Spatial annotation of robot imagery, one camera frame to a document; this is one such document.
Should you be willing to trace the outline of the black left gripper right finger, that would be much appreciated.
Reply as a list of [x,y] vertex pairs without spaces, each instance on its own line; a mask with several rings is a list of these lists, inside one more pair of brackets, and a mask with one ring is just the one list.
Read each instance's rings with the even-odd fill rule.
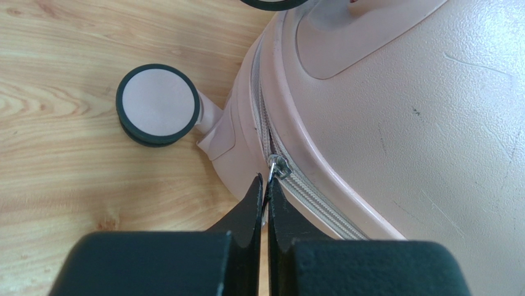
[[271,295],[469,295],[442,245],[406,240],[336,240],[267,185]]

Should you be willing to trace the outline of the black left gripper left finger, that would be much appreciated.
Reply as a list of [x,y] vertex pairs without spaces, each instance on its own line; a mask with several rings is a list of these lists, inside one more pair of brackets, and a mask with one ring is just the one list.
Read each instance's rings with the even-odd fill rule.
[[51,295],[257,295],[263,178],[204,231],[109,231],[72,248]]

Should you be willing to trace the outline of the pink suitcase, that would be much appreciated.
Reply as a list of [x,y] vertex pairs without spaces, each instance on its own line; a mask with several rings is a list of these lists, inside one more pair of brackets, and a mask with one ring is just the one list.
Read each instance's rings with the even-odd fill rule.
[[475,295],[524,294],[524,2],[249,1],[274,17],[223,109],[135,68],[116,109],[150,147],[198,129],[237,198],[271,155],[288,199],[344,239],[435,241]]

